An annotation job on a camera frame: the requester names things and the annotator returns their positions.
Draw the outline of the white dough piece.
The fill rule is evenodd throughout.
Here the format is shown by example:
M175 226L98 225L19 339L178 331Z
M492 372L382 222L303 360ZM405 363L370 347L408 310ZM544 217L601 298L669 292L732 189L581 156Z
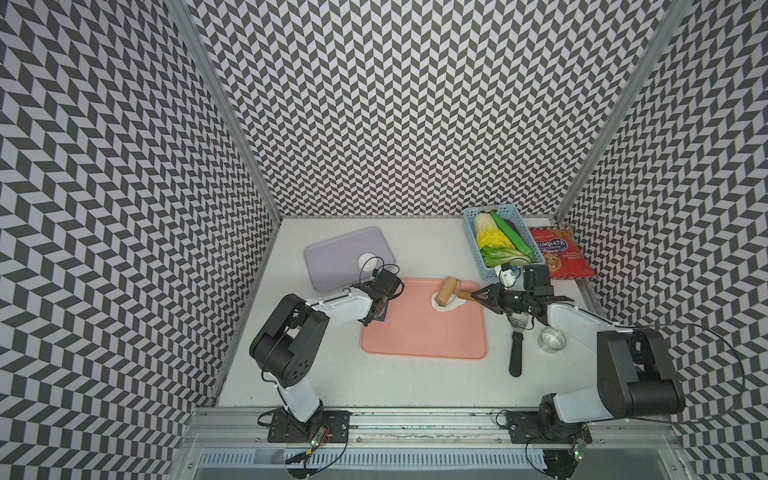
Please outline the white dough piece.
M457 294L449 295L444 302L438 302L438 292L435 292L430 298L431 306L434 310L445 313L458 309L466 303L466 300L459 297Z

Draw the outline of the wooden dough roller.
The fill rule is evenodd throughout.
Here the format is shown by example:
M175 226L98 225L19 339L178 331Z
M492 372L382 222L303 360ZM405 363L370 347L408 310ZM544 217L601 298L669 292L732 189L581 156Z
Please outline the wooden dough roller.
M454 277L446 278L437 292L438 302L440 303L444 302L445 299L451 294L457 294L459 297L465 299L466 301L472 301L470 292L468 290L464 290L462 287L462 282Z

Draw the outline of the pink tray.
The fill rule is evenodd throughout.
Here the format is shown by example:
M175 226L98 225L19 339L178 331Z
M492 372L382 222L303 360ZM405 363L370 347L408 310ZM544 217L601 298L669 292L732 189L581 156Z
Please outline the pink tray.
M388 305L383 322L372 322L361 334L369 354L480 360L488 346L484 308L453 297L446 307L435 303L443 282L406 278L405 290Z

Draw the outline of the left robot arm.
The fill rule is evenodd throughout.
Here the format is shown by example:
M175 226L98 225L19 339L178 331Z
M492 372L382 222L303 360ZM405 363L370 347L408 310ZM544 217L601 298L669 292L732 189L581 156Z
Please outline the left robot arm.
M278 302L251 342L249 355L294 420L310 422L322 407L309 372L327 330L347 323L368 326L384 321L389 303L404 290L404 281L381 267L370 279L330 297L305 300L287 294Z

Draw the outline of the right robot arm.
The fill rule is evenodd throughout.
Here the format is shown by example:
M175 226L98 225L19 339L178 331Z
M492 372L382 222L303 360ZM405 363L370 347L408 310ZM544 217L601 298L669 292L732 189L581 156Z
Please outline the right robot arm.
M663 336L648 327L627 327L580 308L568 296L557 295L544 265L522 268L523 287L504 280L466 294L513 325L509 373L522 374L526 315L589 348L595 354L596 379L590 386L542 397L539 418L545 424L579 424L644 415L678 414L686 401Z

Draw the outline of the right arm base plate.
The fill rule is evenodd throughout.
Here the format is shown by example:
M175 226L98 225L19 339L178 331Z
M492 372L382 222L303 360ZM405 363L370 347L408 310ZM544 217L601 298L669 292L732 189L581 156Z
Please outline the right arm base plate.
M505 428L513 444L569 444L593 442L586 423L564 423L557 416L545 417L533 411L505 411Z

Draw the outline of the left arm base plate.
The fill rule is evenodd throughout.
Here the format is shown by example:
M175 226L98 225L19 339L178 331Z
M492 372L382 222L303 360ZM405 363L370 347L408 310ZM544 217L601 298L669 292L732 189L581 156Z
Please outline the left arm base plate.
M330 410L317 412L307 422L296 420L285 409L272 415L268 428L269 443L308 443L321 427L327 429L327 441L346 443L349 438L351 412Z

